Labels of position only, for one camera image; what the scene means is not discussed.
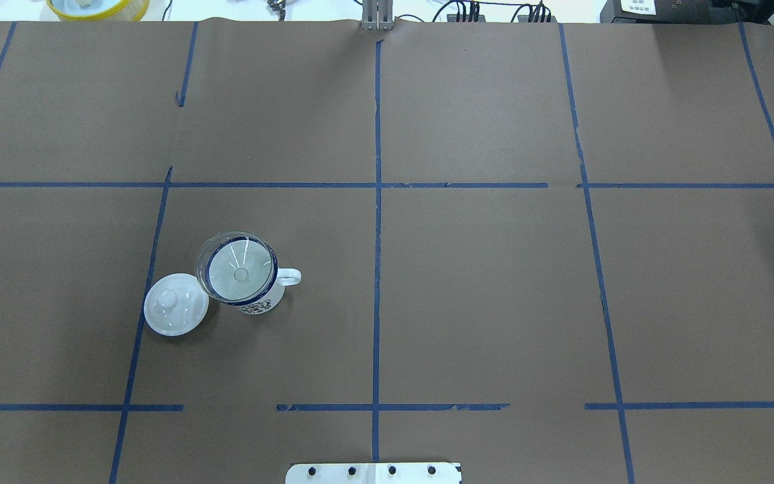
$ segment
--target white sticker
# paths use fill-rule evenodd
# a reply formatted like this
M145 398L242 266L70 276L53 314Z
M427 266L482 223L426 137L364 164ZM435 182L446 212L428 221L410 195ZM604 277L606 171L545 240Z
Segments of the white sticker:
M655 0L620 0L620 8L624 12L655 15Z

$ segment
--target black device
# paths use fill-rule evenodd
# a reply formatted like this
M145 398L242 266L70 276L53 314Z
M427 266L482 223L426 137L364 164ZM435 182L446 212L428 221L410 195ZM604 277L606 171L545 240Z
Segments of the black device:
M768 24L774 0L607 0L602 24Z

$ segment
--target white plate with holes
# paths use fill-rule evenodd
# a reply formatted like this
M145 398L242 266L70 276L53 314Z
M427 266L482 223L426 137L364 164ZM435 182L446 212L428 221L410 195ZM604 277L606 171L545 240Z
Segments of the white plate with holes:
M286 484L461 484L454 462L377 462L346 465L292 465Z

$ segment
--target cup handle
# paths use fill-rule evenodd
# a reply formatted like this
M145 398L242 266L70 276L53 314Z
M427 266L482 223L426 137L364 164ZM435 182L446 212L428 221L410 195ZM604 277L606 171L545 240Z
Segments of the cup handle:
M280 269L277 271L277 283L280 286L293 286L300 282L300 272L297 269Z

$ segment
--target blue rim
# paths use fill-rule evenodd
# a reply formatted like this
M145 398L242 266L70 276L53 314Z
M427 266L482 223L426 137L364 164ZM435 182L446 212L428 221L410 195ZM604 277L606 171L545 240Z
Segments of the blue rim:
M227 302L228 299L224 298L223 296L220 296L216 289L214 289L211 285L211 263L214 260L214 257L217 256L217 253L228 244L231 244L232 242L237 242L239 240L252 240L252 242L256 242L256 244L261 245L262 247L267 249L267 252L271 255L271 262L273 263L273 276L271 277L271 282L267 284L264 288L259 291L258 294L255 296L242 301L236 301L236 302ZM254 239L252 237L236 237L234 239L226 240L223 244L218 246L216 249L214 249L213 252L211 252L211 257L208 258L208 263L205 265L205 285L208 287L209 291L211 291L213 294L218 295L219 297L223 297L223 303L228 304L230 306L245 306L250 303L254 303L256 300L260 300L262 297L264 297L265 294L268 293L268 291L273 288L273 283L277 280L277 267L279 267L279 264L277 264L277 256L273 253L273 249L270 245L268 245L265 242L262 242L261 240Z

